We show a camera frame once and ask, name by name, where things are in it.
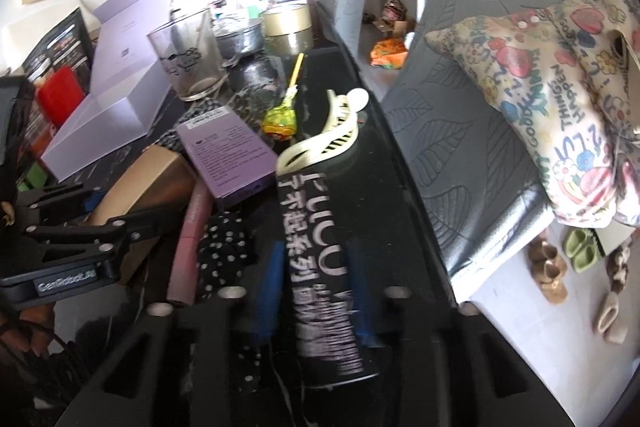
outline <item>colorful printed pillow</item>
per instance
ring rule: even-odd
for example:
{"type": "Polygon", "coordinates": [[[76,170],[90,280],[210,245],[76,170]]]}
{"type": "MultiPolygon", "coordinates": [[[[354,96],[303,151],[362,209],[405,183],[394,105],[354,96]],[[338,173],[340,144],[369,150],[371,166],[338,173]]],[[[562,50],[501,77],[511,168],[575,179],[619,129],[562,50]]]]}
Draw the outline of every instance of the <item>colorful printed pillow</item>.
{"type": "Polygon", "coordinates": [[[518,133],[559,220],[608,225],[618,193],[613,144],[597,93],[546,10],[473,17],[426,40],[462,66],[518,133]]]}

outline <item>gold box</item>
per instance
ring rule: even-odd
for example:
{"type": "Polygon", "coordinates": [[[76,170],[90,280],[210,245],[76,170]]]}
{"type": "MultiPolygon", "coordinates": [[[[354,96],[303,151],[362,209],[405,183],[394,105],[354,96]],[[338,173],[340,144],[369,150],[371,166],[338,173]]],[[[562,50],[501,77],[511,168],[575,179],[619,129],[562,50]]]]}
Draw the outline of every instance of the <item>gold box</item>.
{"type": "MultiPolygon", "coordinates": [[[[178,153],[152,145],[127,169],[85,221],[104,225],[112,217],[124,216],[162,204],[187,206],[196,176],[178,153]]],[[[126,285],[145,260],[157,239],[131,245],[120,266],[120,284],[126,285]]]]}

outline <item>drinking glass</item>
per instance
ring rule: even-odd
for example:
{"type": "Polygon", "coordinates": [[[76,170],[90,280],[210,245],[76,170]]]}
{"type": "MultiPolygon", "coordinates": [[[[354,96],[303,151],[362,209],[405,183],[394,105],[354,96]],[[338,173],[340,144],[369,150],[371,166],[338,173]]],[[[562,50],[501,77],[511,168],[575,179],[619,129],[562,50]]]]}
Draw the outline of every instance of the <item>drinking glass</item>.
{"type": "Polygon", "coordinates": [[[187,102],[220,90],[226,68],[238,62],[236,55],[224,60],[211,28],[209,9],[173,20],[147,36],[178,96],[187,102]]]}

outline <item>cardboard box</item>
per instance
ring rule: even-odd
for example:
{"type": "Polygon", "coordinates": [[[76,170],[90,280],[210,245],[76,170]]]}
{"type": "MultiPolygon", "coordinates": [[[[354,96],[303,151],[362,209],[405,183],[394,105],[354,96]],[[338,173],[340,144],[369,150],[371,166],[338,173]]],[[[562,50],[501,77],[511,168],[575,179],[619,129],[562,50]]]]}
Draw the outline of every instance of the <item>cardboard box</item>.
{"type": "MultiPolygon", "coordinates": [[[[196,176],[181,155],[152,145],[111,187],[85,224],[104,225],[112,217],[162,204],[185,207],[195,184],[196,176]]],[[[157,241],[147,239],[131,245],[120,266],[120,284],[129,282],[157,241]]]]}
{"type": "Polygon", "coordinates": [[[407,19],[405,21],[395,21],[388,23],[382,19],[373,21],[373,25],[384,33],[385,39],[400,38],[407,35],[407,33],[414,31],[415,20],[407,19]]]}

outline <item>packaging box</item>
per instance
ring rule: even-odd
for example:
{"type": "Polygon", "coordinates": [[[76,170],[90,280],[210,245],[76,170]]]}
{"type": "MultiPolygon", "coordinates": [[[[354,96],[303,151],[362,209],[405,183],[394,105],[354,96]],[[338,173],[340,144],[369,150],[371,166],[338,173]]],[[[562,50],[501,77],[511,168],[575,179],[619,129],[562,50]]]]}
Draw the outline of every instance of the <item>packaging box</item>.
{"type": "Polygon", "coordinates": [[[413,19],[407,19],[405,21],[394,21],[388,23],[382,19],[373,21],[373,25],[378,28],[385,36],[385,38],[400,38],[407,35],[407,33],[414,31],[415,21],[413,19]]]}
{"type": "Polygon", "coordinates": [[[177,132],[219,206],[233,206],[275,181],[276,153],[226,105],[177,132]]]}
{"type": "Polygon", "coordinates": [[[59,181],[148,133],[170,84],[146,35],[169,21],[170,4],[108,0],[95,9],[102,28],[90,93],[42,156],[59,181]]]}

